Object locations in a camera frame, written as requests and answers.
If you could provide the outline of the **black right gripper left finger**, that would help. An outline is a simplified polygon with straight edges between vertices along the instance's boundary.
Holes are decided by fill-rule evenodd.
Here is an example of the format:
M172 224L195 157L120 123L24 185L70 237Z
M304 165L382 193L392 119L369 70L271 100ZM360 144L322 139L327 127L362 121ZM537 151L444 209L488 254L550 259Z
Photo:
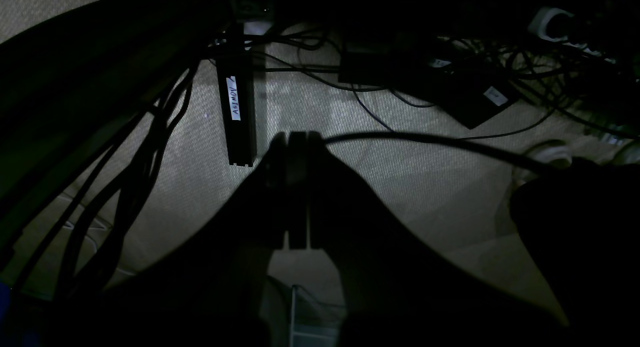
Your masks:
M259 316L266 273L284 232L277 221L286 135L192 237L108 290L102 347L268 347Z

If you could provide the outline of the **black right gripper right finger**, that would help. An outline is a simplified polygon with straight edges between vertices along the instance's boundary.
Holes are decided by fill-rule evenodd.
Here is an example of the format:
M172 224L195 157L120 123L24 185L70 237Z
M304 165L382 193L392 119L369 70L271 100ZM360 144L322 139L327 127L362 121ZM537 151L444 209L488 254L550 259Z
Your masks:
M310 246L338 270L339 347L550 347L569 337L542 308L454 265L415 236L317 132L292 132Z

